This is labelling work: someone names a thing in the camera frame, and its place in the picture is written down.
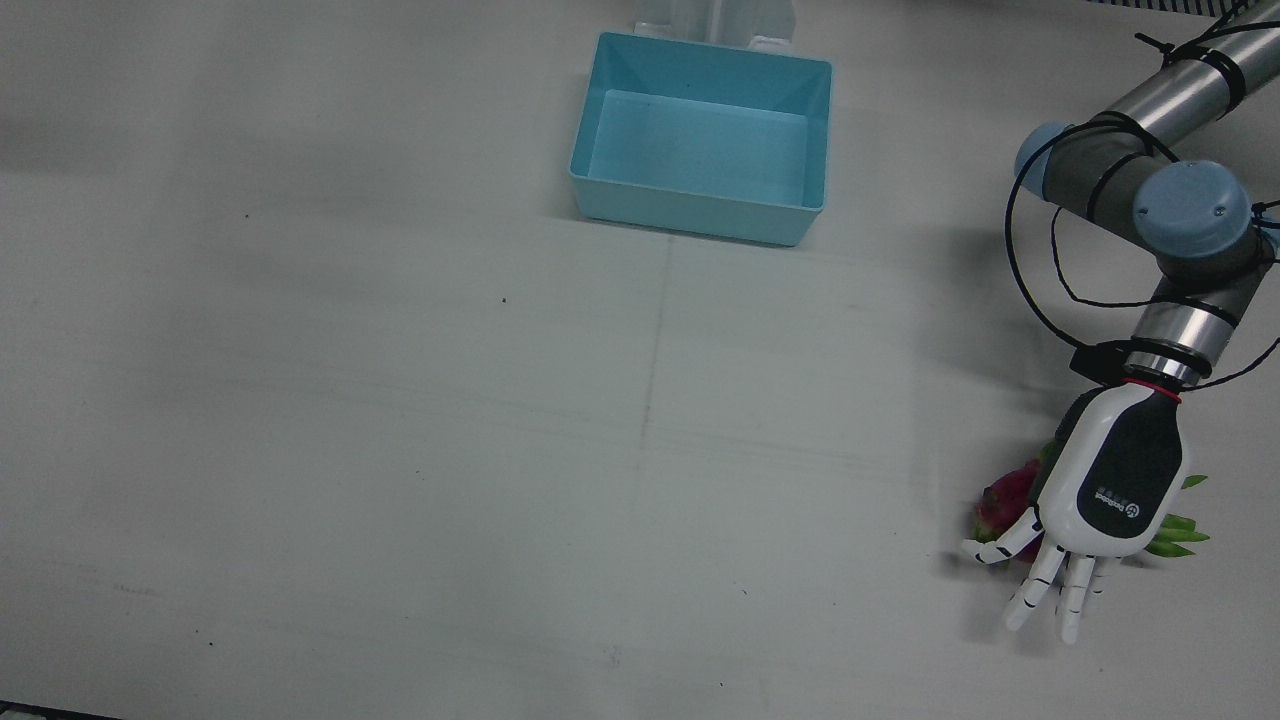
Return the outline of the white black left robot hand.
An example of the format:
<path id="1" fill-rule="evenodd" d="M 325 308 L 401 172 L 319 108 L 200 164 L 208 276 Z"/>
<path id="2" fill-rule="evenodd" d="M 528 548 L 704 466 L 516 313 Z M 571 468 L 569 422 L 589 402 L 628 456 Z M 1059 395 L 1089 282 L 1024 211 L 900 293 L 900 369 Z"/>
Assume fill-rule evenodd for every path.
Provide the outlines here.
<path id="1" fill-rule="evenodd" d="M 1062 418 L 1030 486 L 1028 505 L 995 539 L 965 539 L 984 565 L 1039 550 L 1005 605 L 1019 630 L 1059 589 L 1059 638 L 1076 642 L 1085 610 L 1110 571 L 1155 541 L 1189 468 L 1178 413 L 1181 396 L 1143 380 L 1080 396 Z"/>

